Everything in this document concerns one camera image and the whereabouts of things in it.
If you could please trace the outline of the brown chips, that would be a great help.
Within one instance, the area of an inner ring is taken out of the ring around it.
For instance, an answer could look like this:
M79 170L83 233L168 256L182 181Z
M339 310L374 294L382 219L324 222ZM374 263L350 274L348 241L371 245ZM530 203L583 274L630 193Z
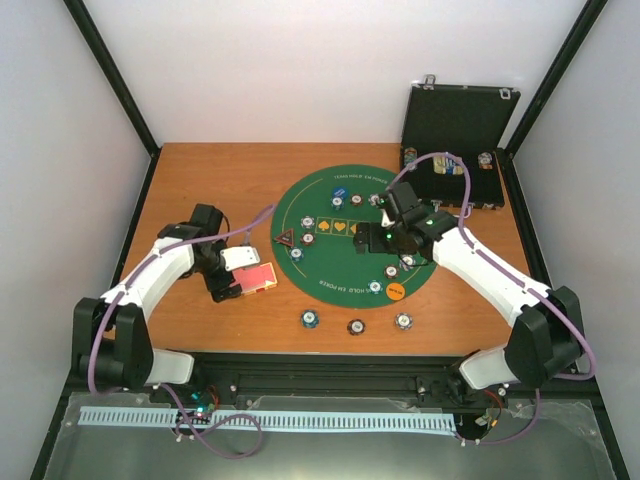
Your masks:
M384 274L388 279L395 279L398 276L398 268L394 265L387 265Z
M300 242L302 245L310 246L315 242L315 235L311 232L305 232L301 238Z
M359 194L354 194L350 197L350 204L354 207L359 207L363 205L363 198Z

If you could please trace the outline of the red playing card deck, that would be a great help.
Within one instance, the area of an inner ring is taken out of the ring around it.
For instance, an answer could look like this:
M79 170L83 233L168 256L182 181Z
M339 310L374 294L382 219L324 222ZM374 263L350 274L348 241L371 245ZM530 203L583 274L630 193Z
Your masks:
M271 262L237 269L233 272L233 276L236 284L241 287L243 296L260 293L278 285L276 273Z

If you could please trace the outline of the blue orange chips top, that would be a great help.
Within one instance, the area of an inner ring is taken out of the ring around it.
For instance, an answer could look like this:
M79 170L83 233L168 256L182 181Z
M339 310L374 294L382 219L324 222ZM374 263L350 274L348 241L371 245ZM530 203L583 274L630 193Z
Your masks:
M368 198L369 204L378 208L380 206L380 199L378 194L371 194Z

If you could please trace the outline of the blue small blind button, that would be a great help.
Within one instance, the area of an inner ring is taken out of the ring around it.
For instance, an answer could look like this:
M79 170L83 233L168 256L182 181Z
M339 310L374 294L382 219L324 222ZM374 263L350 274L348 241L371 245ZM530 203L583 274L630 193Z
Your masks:
M332 196L333 197L345 198L345 197L348 196L348 190L343 186L335 187L332 190Z

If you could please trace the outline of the blue 50 chips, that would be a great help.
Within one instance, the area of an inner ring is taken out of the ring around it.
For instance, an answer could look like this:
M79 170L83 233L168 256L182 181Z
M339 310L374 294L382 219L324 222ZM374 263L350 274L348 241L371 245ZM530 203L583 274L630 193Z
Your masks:
M293 262L299 262L304 258L304 251L301 248L292 248L289 252L290 258Z

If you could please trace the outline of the black triangular all-in button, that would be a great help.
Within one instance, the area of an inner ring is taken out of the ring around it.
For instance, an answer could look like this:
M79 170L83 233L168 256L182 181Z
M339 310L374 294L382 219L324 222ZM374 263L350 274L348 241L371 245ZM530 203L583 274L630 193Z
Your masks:
M279 233L273 238L273 241L277 244L283 245L288 248L293 248L295 246L295 234L294 229L289 228Z

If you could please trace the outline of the brown 100 chip stack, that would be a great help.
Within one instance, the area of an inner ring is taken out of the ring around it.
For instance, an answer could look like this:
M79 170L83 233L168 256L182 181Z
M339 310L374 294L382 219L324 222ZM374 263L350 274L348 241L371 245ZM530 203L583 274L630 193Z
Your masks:
M366 330L365 323L360 319L353 319L347 324L347 332L350 335L361 335Z

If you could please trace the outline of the blue 50 chip stack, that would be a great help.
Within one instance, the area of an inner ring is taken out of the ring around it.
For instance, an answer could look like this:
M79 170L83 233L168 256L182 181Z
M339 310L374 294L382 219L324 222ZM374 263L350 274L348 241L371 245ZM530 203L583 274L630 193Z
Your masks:
M315 310L304 310L300 315L300 322L304 328L314 329L319 324L319 315Z

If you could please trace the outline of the blue orange 10 chip stack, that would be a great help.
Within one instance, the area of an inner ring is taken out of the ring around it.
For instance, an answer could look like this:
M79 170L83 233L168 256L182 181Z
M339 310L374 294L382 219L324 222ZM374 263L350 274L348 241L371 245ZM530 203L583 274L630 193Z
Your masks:
M413 326L413 318L408 313L398 313L395 317L395 325L403 331L409 330Z

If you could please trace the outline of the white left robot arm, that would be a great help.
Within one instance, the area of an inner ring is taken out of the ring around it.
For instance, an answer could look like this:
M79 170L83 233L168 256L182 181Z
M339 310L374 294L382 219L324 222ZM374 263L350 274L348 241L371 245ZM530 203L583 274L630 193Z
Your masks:
M83 298L73 311L71 370L93 394L172 384L186 402L201 400L208 378L192 355L153 346L148 322L171 287L193 274L203 277L216 302L236 298L234 271L259 263L249 245L230 246L221 232L223 213L198 204L186 222L166 225L150 252L118 284L98 298Z

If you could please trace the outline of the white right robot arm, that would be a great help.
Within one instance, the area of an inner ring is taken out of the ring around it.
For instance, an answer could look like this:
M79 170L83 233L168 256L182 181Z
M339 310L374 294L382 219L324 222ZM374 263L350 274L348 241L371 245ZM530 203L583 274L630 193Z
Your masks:
M447 211L431 211L412 187L396 183L375 198L378 222L360 222L353 244L359 253L420 255L462 279L489 302L509 326L506 344L470 354L457 371L480 390L503 383L539 388L558 378L584 381L596 361L580 328L577 295L552 289L498 257Z

